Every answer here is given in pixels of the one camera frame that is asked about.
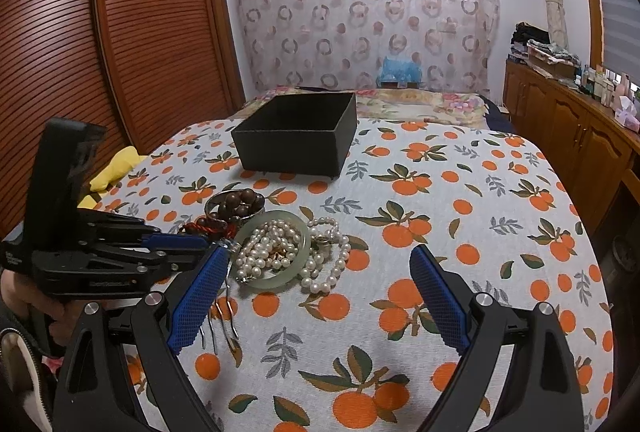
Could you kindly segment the left hand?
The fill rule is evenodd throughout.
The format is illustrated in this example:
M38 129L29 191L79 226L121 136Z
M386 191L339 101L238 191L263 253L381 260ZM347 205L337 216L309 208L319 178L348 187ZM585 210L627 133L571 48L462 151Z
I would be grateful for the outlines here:
M4 270L1 274L1 299L17 317L26 319L31 310L37 310L52 318L49 334L57 345L66 346L70 342L76 322L86 301L72 301L66 304L42 293L28 277Z

